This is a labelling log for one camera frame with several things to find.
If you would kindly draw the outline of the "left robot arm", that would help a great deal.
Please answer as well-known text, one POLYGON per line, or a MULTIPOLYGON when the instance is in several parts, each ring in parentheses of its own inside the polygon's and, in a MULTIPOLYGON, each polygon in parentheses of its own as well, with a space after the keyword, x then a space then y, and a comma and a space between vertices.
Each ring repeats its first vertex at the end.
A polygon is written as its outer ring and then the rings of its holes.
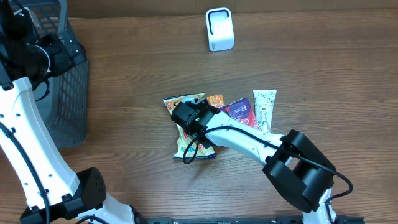
POLYGON ((60 155, 37 108, 33 91, 49 78, 85 63, 83 46, 66 28, 40 35, 40 21, 24 6, 1 2, 1 148, 24 189, 21 223, 140 223, 135 209, 106 191, 100 171, 74 172, 60 155))

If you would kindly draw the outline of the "orange tissue pack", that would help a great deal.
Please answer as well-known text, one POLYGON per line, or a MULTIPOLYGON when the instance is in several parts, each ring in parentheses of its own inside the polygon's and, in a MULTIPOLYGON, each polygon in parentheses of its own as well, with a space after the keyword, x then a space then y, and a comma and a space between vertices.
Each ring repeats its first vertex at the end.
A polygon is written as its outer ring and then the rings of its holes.
POLYGON ((211 106, 214 106, 215 108, 220 108, 224 106, 223 95, 207 96, 206 99, 208 100, 209 104, 211 106))

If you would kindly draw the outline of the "white Pantene tube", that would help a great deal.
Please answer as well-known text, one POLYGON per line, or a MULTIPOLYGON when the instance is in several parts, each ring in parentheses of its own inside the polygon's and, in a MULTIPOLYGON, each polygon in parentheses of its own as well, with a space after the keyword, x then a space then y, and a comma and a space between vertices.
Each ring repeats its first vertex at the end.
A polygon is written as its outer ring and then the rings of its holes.
POLYGON ((277 90, 253 90, 257 125, 265 133, 271 132, 276 94, 277 90))

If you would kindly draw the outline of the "red purple pad package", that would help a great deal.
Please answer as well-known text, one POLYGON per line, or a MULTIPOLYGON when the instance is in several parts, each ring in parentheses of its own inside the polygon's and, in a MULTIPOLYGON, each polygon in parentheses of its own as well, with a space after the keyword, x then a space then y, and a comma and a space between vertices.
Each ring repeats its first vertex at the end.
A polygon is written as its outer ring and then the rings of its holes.
POLYGON ((259 129, 251 104, 247 98, 241 98, 229 105, 222 106, 220 110, 228 113, 231 118, 240 123, 259 129))

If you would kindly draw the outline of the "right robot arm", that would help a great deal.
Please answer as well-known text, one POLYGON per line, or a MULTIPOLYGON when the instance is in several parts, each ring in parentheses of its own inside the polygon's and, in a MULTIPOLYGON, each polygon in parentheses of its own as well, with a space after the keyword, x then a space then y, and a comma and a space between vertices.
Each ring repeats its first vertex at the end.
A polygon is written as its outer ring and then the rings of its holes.
POLYGON ((193 142, 227 147, 262 165, 278 193, 302 211, 304 223, 335 222, 328 198, 336 168, 304 134, 264 133, 236 121, 206 99, 180 102, 171 119, 193 142))

